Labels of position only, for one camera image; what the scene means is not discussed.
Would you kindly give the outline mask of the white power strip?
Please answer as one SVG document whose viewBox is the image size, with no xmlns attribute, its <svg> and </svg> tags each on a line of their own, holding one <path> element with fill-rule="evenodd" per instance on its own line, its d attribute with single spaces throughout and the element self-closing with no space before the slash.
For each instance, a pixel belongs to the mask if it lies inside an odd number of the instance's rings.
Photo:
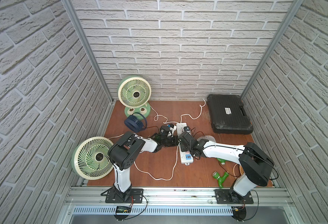
<svg viewBox="0 0 328 224">
<path fill-rule="evenodd" d="M 177 124 L 177 135 L 179 136 L 180 134 L 184 133 L 184 132 L 188 132 L 189 134 L 191 134 L 191 129 L 187 126 L 186 123 L 178 123 Z M 184 147 L 182 146 L 182 144 L 179 144 L 179 152 L 180 152 L 180 159 L 181 159 L 181 163 L 189 166 L 191 163 L 193 163 L 193 158 L 190 154 L 189 151 L 184 151 Z"/>
</svg>

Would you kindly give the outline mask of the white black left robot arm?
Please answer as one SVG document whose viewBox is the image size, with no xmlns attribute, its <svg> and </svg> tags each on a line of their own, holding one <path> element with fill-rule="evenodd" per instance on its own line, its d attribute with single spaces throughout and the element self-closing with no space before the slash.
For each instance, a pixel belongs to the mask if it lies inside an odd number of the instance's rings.
<svg viewBox="0 0 328 224">
<path fill-rule="evenodd" d="M 162 128 L 149 138 L 126 132 L 111 146 L 108 155 L 114 168 L 115 181 L 113 187 L 117 192 L 123 194 L 130 192 L 132 187 L 130 167 L 140 152 L 156 153 L 163 147 L 177 147 L 179 145 L 178 136 L 174 135 L 169 127 L 162 126 Z"/>
</svg>

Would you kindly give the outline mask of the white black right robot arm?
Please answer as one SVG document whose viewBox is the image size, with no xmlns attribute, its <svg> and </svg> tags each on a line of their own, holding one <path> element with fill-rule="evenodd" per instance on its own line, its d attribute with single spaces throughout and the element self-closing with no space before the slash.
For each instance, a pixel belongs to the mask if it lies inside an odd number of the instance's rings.
<svg viewBox="0 0 328 224">
<path fill-rule="evenodd" d="M 217 158 L 242 166 L 244 174 L 236 179 L 230 193 L 244 197 L 256 186 L 266 187 L 274 167 L 273 160 L 256 144 L 219 144 L 206 139 L 196 140 L 188 132 L 178 137 L 179 143 L 197 158 Z"/>
</svg>

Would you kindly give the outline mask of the white small desk fan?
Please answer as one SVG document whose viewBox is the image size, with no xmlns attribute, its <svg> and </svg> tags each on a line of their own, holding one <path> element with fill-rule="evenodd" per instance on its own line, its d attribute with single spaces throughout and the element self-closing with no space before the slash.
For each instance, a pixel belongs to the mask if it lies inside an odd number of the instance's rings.
<svg viewBox="0 0 328 224">
<path fill-rule="evenodd" d="M 200 140 L 208 140 L 208 141 L 212 141 L 212 142 L 216 143 L 216 139 L 211 135 L 200 136 L 199 138 L 197 138 L 197 141 L 200 141 Z"/>
</svg>

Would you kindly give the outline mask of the navy blue small desk fan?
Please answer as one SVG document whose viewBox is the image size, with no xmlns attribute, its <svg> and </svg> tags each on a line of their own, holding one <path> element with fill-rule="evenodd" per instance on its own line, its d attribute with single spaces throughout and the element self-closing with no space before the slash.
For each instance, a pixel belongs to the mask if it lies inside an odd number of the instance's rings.
<svg viewBox="0 0 328 224">
<path fill-rule="evenodd" d="M 135 114 L 140 115 L 143 120 L 145 121 L 145 124 L 143 124 L 143 122 L 141 120 L 139 120 Z M 126 125 L 126 127 L 128 127 L 131 131 L 133 131 L 134 133 L 138 133 L 140 131 L 144 131 L 145 129 L 147 129 L 147 120 L 146 117 L 144 115 L 142 115 L 141 113 L 133 113 L 132 115 L 129 115 L 125 120 L 124 120 L 124 124 Z"/>
</svg>

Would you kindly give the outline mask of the orange small desk fan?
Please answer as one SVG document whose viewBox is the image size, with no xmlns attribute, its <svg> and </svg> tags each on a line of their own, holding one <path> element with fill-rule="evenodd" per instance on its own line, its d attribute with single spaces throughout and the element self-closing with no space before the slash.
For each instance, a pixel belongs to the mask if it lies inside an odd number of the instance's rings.
<svg viewBox="0 0 328 224">
<path fill-rule="evenodd" d="M 243 169 L 243 167 L 241 165 L 239 166 L 239 171 L 240 171 L 240 175 L 244 175 L 245 174 L 244 169 Z"/>
</svg>

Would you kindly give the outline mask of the large green cream fan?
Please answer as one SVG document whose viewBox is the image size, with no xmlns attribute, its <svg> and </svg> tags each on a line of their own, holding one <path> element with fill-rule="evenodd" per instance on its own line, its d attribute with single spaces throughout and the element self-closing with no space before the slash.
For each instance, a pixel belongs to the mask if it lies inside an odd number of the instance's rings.
<svg viewBox="0 0 328 224">
<path fill-rule="evenodd" d="M 99 180 L 108 175 L 113 164 L 109 149 L 113 142 L 105 137 L 92 137 L 80 143 L 71 158 L 73 172 L 86 180 Z"/>
</svg>

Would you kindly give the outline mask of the green toy drill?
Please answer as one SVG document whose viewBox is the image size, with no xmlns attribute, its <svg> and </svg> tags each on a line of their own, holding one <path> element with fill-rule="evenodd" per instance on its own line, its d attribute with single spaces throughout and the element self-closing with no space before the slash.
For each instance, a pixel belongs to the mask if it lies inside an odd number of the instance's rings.
<svg viewBox="0 0 328 224">
<path fill-rule="evenodd" d="M 223 184 L 226 181 L 226 179 L 229 177 L 229 173 L 225 172 L 223 176 L 220 176 L 220 174 L 217 171 L 214 171 L 212 173 L 212 177 L 218 181 L 218 186 L 220 189 L 224 188 Z"/>
</svg>

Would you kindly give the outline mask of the black tool case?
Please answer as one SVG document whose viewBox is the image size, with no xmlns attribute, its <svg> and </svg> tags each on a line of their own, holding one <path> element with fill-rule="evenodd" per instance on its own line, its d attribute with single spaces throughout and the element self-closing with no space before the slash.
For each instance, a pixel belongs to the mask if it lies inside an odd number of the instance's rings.
<svg viewBox="0 0 328 224">
<path fill-rule="evenodd" d="M 207 104 L 215 133 L 251 134 L 254 130 L 238 95 L 209 94 Z"/>
</svg>

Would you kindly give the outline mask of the green cream fan at wall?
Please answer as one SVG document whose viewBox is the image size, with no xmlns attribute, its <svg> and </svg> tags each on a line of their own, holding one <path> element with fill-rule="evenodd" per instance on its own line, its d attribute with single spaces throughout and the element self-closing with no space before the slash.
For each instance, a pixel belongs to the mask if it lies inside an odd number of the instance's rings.
<svg viewBox="0 0 328 224">
<path fill-rule="evenodd" d="M 117 92 L 127 117 L 134 115 L 143 120 L 149 116 L 151 107 L 148 101 L 152 89 L 148 81 L 137 75 L 127 76 L 119 82 Z"/>
</svg>

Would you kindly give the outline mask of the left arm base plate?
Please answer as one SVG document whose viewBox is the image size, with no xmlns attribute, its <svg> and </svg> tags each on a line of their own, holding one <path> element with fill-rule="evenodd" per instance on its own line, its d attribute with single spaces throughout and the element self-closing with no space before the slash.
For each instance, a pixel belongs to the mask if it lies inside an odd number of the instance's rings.
<svg viewBox="0 0 328 224">
<path fill-rule="evenodd" d="M 129 188 L 123 193 L 115 187 L 111 187 L 100 195 L 106 197 L 106 203 L 142 203 L 143 192 L 143 189 Z"/>
</svg>

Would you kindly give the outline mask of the aluminium front rail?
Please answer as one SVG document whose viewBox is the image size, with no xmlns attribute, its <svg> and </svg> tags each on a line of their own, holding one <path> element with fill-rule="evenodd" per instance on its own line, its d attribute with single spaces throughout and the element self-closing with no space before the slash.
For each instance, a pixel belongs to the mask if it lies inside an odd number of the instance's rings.
<svg viewBox="0 0 328 224">
<path fill-rule="evenodd" d="M 285 188 L 255 188 L 244 199 L 231 202 L 228 188 L 191 187 L 138 187 L 132 196 L 122 199 L 109 187 L 72 187 L 64 200 L 65 205 L 158 205 L 158 206 L 293 206 Z"/>
</svg>

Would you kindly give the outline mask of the aluminium corner post left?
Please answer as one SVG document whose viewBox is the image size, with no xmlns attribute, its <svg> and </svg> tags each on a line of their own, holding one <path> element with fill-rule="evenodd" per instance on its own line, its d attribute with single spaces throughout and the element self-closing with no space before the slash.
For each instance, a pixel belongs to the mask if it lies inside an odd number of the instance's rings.
<svg viewBox="0 0 328 224">
<path fill-rule="evenodd" d="M 101 69 L 99 68 L 99 65 L 97 63 L 97 60 L 96 60 L 96 57 L 94 55 L 94 52 L 90 46 L 90 43 L 88 41 L 88 38 L 87 36 L 85 35 L 85 32 L 84 32 L 84 29 L 83 29 L 83 26 L 80 22 L 80 19 L 76 13 L 76 10 L 72 4 L 72 2 L 70 0 L 63 0 L 63 5 L 66 9 L 66 12 L 73 24 L 73 27 L 79 37 L 79 40 L 81 41 L 82 43 L 82 46 L 83 46 L 83 49 L 84 51 L 86 52 L 88 58 L 89 58 L 89 61 L 94 69 L 94 72 L 95 72 L 95 75 L 97 76 L 98 80 L 99 80 L 99 83 L 101 84 L 102 86 L 102 89 L 104 90 L 104 93 L 108 99 L 108 101 L 113 104 L 114 103 L 114 98 L 112 97 L 111 93 L 110 93 L 110 90 L 105 82 L 105 79 L 103 77 L 103 74 L 101 72 Z"/>
</svg>

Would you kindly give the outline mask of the aluminium corner post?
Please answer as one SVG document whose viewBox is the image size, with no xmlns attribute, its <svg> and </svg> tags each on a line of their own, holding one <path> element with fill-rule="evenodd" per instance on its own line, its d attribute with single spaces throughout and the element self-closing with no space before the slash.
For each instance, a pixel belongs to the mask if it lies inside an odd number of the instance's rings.
<svg viewBox="0 0 328 224">
<path fill-rule="evenodd" d="M 260 61 L 259 61 L 258 65 L 256 66 L 251 78 L 249 79 L 247 85 L 245 86 L 245 88 L 244 88 L 244 90 L 241 94 L 242 99 L 247 95 L 247 93 L 250 90 L 250 88 L 252 87 L 253 83 L 255 82 L 257 77 L 259 76 L 261 70 L 265 66 L 265 64 L 266 64 L 267 60 L 269 59 L 270 55 L 275 50 L 275 48 L 278 45 L 279 41 L 283 37 L 285 31 L 288 29 L 289 25 L 292 23 L 295 15 L 297 14 L 297 12 L 298 12 L 298 10 L 301 7 L 303 2 L 304 2 L 304 0 L 294 0 L 292 2 L 289 10 L 287 11 L 285 17 L 281 21 L 276 33 L 274 34 L 274 36 L 273 36 L 272 40 L 270 41 L 266 51 L 264 52 L 263 57 L 260 59 Z"/>
<path fill-rule="evenodd" d="M 87 36 L 85 35 L 85 32 L 84 32 L 84 29 L 83 29 L 83 26 L 80 22 L 80 19 L 76 13 L 76 10 L 72 4 L 72 2 L 70 0 L 63 0 L 63 5 L 66 9 L 66 12 L 73 24 L 73 27 L 79 37 L 79 40 L 81 41 L 82 43 L 82 46 L 83 46 L 83 49 L 84 51 L 86 52 L 88 58 L 89 58 L 89 61 L 94 69 L 94 72 L 95 72 L 95 75 L 97 76 L 98 80 L 99 80 L 99 83 L 101 84 L 102 86 L 102 89 L 104 90 L 104 93 L 108 99 L 108 101 L 113 104 L 114 103 L 114 98 L 112 97 L 111 93 L 110 93 L 110 90 L 105 82 L 105 79 L 103 77 L 103 74 L 101 72 L 101 69 L 99 68 L 99 65 L 97 63 L 97 60 L 96 60 L 96 57 L 94 55 L 94 52 L 90 46 L 90 43 L 88 41 L 88 38 Z"/>
</svg>

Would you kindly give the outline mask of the aluminium corner post right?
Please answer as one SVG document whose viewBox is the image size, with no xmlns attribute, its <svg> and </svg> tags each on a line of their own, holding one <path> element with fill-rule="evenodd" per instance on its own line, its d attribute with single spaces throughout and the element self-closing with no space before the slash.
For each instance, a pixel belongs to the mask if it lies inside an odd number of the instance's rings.
<svg viewBox="0 0 328 224">
<path fill-rule="evenodd" d="M 270 41 L 266 51 L 264 52 L 263 57 L 260 59 L 260 61 L 259 61 L 258 65 L 256 66 L 251 78 L 249 79 L 247 85 L 245 86 L 245 88 L 244 88 L 244 90 L 241 94 L 242 99 L 247 95 L 247 93 L 250 90 L 250 88 L 252 87 L 253 83 L 255 82 L 257 77 L 259 76 L 261 70 L 265 66 L 265 64 L 266 64 L 267 60 L 269 59 L 270 55 L 275 50 L 275 48 L 278 45 L 279 41 L 283 37 L 285 31 L 288 29 L 289 25 L 292 23 L 295 15 L 297 14 L 297 12 L 298 12 L 298 10 L 301 7 L 303 2 L 304 2 L 304 0 L 294 0 L 292 2 L 289 10 L 287 11 L 285 17 L 281 21 L 276 33 L 274 34 L 274 36 L 273 36 L 272 40 Z"/>
</svg>

